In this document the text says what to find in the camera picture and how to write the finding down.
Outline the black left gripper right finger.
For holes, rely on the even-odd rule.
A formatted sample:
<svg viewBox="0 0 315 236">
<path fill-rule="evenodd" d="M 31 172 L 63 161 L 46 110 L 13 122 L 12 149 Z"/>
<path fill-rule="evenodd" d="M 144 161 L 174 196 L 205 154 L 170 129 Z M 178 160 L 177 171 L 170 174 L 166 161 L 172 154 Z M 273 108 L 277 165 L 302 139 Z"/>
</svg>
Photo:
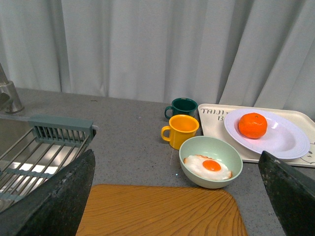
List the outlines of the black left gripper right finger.
<svg viewBox="0 0 315 236">
<path fill-rule="evenodd" d="M 284 233 L 287 236 L 313 236 L 315 181 L 265 150 L 258 167 Z"/>
</svg>

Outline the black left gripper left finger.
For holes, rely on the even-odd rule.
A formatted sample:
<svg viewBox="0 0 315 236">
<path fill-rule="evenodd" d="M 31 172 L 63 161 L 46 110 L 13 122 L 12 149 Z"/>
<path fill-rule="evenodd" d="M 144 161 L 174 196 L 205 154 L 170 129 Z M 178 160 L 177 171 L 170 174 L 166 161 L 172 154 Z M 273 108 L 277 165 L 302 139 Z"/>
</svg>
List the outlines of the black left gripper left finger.
<svg viewBox="0 0 315 236">
<path fill-rule="evenodd" d="M 90 194 L 95 155 L 89 149 L 0 214 L 2 236 L 74 236 Z"/>
</svg>

